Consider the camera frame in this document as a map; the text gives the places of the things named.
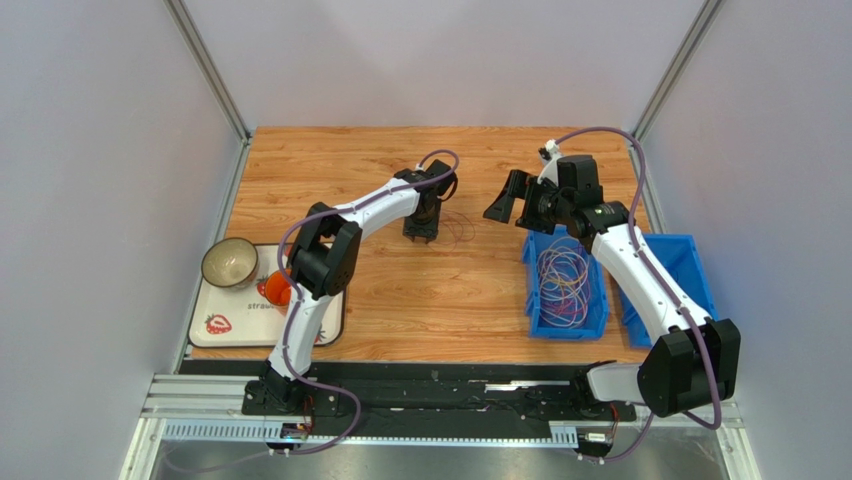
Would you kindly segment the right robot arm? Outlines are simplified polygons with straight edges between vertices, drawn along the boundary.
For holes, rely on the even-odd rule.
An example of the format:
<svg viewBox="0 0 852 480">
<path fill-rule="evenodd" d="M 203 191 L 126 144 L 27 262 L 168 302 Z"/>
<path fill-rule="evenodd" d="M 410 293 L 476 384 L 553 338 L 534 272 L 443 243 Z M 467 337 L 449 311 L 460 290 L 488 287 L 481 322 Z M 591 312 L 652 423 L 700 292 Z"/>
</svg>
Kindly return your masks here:
<svg viewBox="0 0 852 480">
<path fill-rule="evenodd" d="M 735 390 L 740 331 L 682 289 L 651 251 L 634 213 L 619 201 L 605 201 L 593 157 L 552 157 L 538 175 L 511 171 L 484 218 L 509 222 L 517 200 L 524 205 L 516 226 L 545 234 L 565 227 L 617 282 L 653 343 L 639 364 L 590 367 L 585 373 L 590 395 L 693 421 L 699 419 L 694 409 L 711 406 L 713 418 L 704 425 L 718 428 L 721 403 Z"/>
</svg>

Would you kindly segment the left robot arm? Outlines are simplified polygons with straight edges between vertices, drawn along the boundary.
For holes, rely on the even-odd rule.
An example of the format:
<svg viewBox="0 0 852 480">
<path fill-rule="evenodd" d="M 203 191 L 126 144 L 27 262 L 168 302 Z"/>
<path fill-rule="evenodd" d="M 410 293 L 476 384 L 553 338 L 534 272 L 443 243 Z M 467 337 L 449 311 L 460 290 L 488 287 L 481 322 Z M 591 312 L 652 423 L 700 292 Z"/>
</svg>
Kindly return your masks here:
<svg viewBox="0 0 852 480">
<path fill-rule="evenodd" d="M 457 167 L 430 153 L 415 168 L 397 172 L 362 198 L 334 207 L 314 204 L 288 229 L 277 261 L 291 298 L 284 331 L 259 378 L 269 402 L 285 412 L 301 406 L 303 376 L 322 320 L 331 301 L 353 279 L 364 239 L 396 220 L 402 220 L 402 234 L 413 242 L 438 237 L 441 204 L 455 191 Z"/>
</svg>

